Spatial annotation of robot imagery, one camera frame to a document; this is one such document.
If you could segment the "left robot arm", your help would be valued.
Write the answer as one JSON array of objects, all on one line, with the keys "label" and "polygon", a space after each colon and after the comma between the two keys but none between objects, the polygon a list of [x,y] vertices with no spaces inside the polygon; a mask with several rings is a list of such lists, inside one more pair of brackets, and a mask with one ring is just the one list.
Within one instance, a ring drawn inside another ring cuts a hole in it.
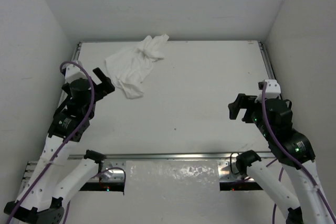
[{"label": "left robot arm", "polygon": [[13,218],[24,223],[60,223],[71,198],[101,171],[106,156],[87,150],[79,165],[59,180],[71,150],[94,117],[96,102],[115,91],[110,78],[100,68],[95,68],[93,73],[99,84],[76,66],[62,71],[66,98],[54,112],[44,149],[29,181],[16,200],[4,207],[8,223]]}]

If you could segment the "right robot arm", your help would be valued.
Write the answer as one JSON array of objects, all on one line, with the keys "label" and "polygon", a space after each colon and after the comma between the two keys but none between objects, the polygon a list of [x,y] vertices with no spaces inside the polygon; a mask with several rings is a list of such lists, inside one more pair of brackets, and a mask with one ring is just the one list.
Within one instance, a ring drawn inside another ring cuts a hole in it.
[{"label": "right robot arm", "polygon": [[327,202],[317,173],[316,156],[308,138],[292,126],[291,101],[240,93],[228,105],[229,118],[237,118],[245,109],[242,119],[253,123],[268,143],[276,160],[292,183],[292,194],[274,177],[253,150],[239,154],[235,170],[241,176],[252,178],[273,200],[286,223],[335,223],[335,214]]}]

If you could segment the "white t-shirt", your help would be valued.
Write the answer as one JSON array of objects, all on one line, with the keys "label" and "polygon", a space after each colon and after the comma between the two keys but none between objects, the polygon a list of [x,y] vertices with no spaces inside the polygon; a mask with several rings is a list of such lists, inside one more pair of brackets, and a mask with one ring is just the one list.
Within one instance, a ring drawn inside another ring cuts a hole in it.
[{"label": "white t-shirt", "polygon": [[136,45],[122,48],[104,60],[113,85],[121,89],[126,98],[144,96],[142,82],[152,72],[154,63],[165,58],[162,48],[168,40],[167,34],[146,36]]}]

